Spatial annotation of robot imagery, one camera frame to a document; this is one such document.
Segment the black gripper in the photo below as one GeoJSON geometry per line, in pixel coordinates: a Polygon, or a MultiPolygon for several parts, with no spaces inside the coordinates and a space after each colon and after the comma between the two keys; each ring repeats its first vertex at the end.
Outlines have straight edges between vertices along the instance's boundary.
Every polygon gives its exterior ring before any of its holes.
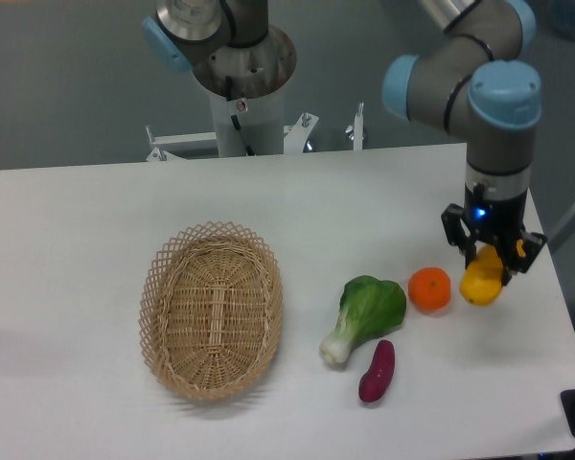
{"type": "Polygon", "coordinates": [[[465,187],[464,208],[451,203],[441,215],[448,244],[458,249],[465,268],[476,258],[476,242],[500,243],[501,284],[526,273],[547,244],[543,233],[523,228],[527,192],[506,200],[489,200],[465,187]]]}

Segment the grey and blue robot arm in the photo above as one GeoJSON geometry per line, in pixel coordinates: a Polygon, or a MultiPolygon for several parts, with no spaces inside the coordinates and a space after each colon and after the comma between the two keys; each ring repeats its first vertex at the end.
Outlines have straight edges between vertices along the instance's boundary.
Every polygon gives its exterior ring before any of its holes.
{"type": "MultiPolygon", "coordinates": [[[[442,215],[446,237],[466,265],[493,247],[507,284],[546,242],[523,224],[541,79],[519,55],[536,20],[523,1],[426,1],[424,8],[447,43],[428,57],[396,58],[383,78],[382,103],[466,143],[465,198],[442,215]]],[[[270,24],[265,1],[160,1],[142,30],[169,69],[192,73],[209,95],[221,156],[304,149],[304,125],[285,130],[283,121],[296,51],[270,24]]]]}

